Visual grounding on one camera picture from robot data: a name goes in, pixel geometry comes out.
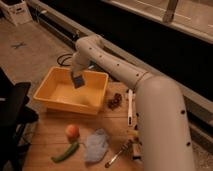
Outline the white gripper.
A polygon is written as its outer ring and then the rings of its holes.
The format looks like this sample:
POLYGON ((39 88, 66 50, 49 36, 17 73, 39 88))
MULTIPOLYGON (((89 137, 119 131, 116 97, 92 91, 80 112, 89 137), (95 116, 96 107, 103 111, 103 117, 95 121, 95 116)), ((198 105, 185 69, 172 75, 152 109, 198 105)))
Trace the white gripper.
POLYGON ((71 75, 70 79, 72 83, 74 84, 74 78, 81 76, 82 72, 88 67, 87 61, 73 61, 71 64, 71 75))

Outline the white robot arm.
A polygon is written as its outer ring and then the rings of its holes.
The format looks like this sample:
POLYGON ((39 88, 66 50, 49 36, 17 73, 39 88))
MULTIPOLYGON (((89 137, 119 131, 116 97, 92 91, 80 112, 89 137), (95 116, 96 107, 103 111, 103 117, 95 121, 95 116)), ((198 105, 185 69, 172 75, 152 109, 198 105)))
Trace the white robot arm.
POLYGON ((78 39, 75 48, 71 69, 75 86, 84 85, 81 71, 95 62, 135 92, 144 171, 196 171, 187 111, 177 83, 106 52, 99 35, 78 39))

